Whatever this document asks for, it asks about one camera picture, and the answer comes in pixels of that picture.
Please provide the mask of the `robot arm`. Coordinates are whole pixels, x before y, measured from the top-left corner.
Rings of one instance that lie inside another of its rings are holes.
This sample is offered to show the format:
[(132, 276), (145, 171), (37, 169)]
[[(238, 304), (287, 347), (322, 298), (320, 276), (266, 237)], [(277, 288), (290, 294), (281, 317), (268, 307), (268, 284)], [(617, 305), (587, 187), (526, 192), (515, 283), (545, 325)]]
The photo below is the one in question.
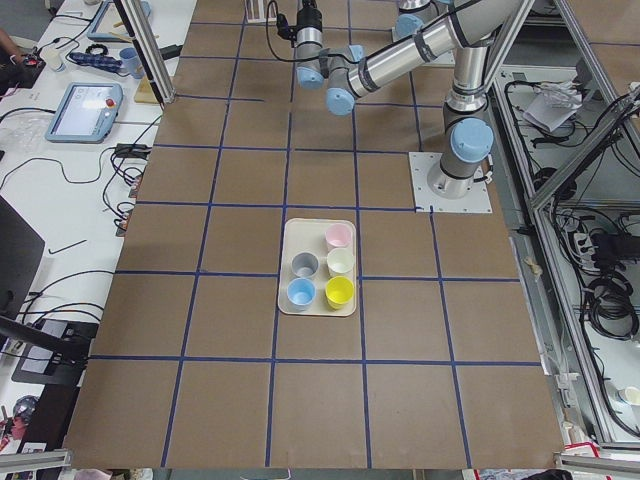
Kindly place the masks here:
[(504, 14), (499, 1), (402, 1), (392, 43), (372, 53), (360, 45), (326, 47), (323, 16), (314, 1), (302, 2), (295, 26), (286, 26), (282, 15), (277, 24), (279, 36), (294, 50), (299, 86), (324, 88), (326, 106), (337, 116), (350, 114), (357, 100), (402, 75), (452, 56), (452, 83), (443, 105), (447, 147), (429, 170), (427, 184), (435, 195), (458, 200), (471, 190), (494, 140), (482, 118), (484, 69)]

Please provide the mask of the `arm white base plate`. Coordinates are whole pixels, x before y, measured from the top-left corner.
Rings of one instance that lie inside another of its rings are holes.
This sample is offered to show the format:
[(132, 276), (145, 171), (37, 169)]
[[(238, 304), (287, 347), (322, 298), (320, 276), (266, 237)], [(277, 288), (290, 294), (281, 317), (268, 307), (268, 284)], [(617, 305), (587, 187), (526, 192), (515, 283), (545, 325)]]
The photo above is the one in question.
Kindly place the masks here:
[(441, 170), (440, 152), (409, 152), (414, 206), (417, 212), (491, 214), (488, 184), (481, 165), (474, 176), (457, 180)]

